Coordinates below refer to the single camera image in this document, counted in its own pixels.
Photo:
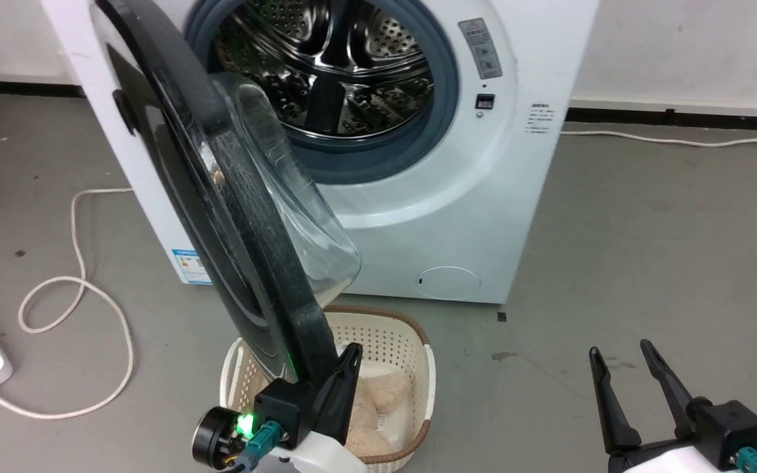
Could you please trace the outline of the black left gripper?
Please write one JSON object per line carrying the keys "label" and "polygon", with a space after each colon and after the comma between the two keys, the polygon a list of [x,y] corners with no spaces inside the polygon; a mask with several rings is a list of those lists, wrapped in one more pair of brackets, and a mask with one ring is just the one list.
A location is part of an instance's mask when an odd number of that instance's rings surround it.
{"label": "black left gripper", "polygon": [[193,434],[193,458],[213,470],[326,470],[327,438],[319,434],[348,438],[361,357],[361,344],[348,344],[317,396],[309,384],[277,379],[250,411],[211,408]]}

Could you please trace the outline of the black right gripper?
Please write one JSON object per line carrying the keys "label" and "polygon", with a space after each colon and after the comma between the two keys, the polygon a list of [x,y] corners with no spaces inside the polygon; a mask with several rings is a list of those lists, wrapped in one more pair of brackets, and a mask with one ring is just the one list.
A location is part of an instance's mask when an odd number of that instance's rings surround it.
{"label": "black right gripper", "polygon": [[649,340],[639,344],[652,377],[660,383],[675,421],[675,437],[642,443],[612,388],[612,375],[597,347],[589,350],[592,383],[609,472],[634,472],[660,463],[683,472],[757,472],[757,414],[732,400],[712,406],[693,396]]}

